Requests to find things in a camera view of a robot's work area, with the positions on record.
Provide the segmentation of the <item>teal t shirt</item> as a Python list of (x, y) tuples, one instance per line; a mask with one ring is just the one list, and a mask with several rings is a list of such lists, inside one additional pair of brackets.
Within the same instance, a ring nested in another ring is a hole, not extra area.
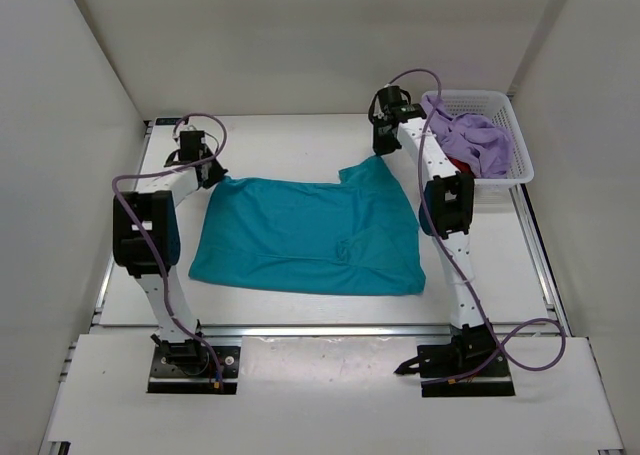
[(336, 183), (224, 178), (211, 193), (191, 279), (320, 295), (423, 292), (419, 224), (382, 158)]

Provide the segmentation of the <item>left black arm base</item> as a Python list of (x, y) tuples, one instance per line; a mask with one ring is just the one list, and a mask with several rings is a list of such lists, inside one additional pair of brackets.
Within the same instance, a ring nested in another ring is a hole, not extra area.
[(198, 342), (169, 343), (152, 335), (155, 348), (147, 392), (151, 394), (235, 395), (241, 361), (240, 346), (213, 346), (210, 352)]

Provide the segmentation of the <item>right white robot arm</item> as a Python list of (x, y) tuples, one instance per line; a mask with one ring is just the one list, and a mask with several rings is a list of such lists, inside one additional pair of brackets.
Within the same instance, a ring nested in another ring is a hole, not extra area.
[(373, 150), (377, 156), (404, 149), (418, 169), (419, 221), (438, 250), (450, 290), (450, 326), (454, 334), (485, 327), (469, 284), (474, 279), (469, 231), (475, 181), (445, 155), (427, 125), (427, 114), (397, 85), (379, 89), (369, 107)]

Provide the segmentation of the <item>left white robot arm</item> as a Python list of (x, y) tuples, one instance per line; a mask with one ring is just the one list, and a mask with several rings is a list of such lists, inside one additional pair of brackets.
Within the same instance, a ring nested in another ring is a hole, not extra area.
[(228, 132), (214, 148), (203, 130), (174, 132), (178, 148), (154, 172), (112, 181), (112, 251), (142, 288), (158, 324), (155, 343), (177, 348), (175, 363), (188, 375), (206, 370), (210, 352), (201, 325), (186, 301), (176, 266), (181, 256), (177, 207), (190, 195), (214, 187), (227, 171), (217, 160)]

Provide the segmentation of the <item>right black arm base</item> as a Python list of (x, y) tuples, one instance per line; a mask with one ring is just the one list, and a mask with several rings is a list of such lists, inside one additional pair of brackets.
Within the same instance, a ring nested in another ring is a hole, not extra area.
[(424, 398), (511, 397), (509, 364), (484, 326), (454, 328), (447, 344), (420, 345), (402, 362), (398, 376), (418, 375)]

